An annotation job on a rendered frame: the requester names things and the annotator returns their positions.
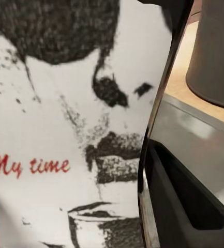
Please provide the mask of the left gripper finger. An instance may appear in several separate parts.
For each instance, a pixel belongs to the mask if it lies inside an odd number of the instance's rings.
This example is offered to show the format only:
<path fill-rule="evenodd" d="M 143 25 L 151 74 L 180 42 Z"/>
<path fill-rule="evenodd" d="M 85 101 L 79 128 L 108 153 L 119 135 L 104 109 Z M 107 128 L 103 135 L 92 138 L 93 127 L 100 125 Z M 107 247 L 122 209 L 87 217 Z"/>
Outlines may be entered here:
<path fill-rule="evenodd" d="M 224 204 L 161 142 L 145 158 L 160 248 L 224 248 Z"/>

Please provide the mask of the bottle of coffee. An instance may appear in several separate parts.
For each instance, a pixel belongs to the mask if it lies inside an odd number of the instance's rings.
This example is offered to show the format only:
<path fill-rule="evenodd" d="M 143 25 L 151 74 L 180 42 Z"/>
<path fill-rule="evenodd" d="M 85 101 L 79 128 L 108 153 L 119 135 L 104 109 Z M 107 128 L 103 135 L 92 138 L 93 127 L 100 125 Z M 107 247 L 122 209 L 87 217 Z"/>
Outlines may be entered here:
<path fill-rule="evenodd" d="M 152 248 L 143 171 L 197 0 L 0 0 L 0 248 Z"/>

